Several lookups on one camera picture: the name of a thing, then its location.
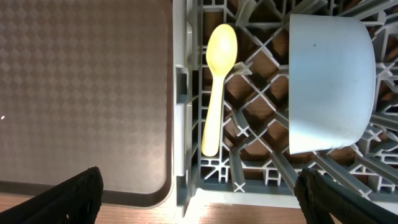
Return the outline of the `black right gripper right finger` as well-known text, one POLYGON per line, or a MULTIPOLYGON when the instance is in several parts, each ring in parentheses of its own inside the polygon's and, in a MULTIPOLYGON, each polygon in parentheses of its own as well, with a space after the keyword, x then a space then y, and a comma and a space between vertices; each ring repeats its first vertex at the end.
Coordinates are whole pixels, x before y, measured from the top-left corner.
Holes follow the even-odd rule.
POLYGON ((397 223, 397 215, 348 190, 314 169, 297 177, 294 195, 307 223, 397 223))

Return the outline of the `light blue bowl with rice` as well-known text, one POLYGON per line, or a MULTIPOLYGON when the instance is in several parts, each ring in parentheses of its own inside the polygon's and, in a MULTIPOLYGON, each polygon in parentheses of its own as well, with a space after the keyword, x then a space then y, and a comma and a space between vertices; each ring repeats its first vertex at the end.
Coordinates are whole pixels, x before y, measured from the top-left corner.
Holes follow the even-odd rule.
POLYGON ((356 143, 370 121, 375 91, 373 43, 361 21, 338 16, 290 16, 291 154, 356 143))

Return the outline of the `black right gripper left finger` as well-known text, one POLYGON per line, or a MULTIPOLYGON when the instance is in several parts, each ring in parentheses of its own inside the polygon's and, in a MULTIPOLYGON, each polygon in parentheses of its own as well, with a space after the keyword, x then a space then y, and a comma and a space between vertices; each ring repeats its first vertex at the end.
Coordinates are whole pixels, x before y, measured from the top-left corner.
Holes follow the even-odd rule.
POLYGON ((100 169, 91 167, 1 212, 1 223, 94 223, 103 188, 100 169))

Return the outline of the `pale yellow plastic spoon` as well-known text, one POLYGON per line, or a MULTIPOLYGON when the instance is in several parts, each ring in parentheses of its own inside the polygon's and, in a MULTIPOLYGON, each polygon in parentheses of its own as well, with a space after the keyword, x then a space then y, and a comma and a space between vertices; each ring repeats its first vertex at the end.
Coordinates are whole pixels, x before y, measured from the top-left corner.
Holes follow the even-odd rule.
POLYGON ((234 67, 237 54, 238 42, 233 27, 229 24, 217 26, 206 48, 206 62, 213 79, 201 143, 201 152, 206 157, 215 156, 219 150, 224 80, 234 67))

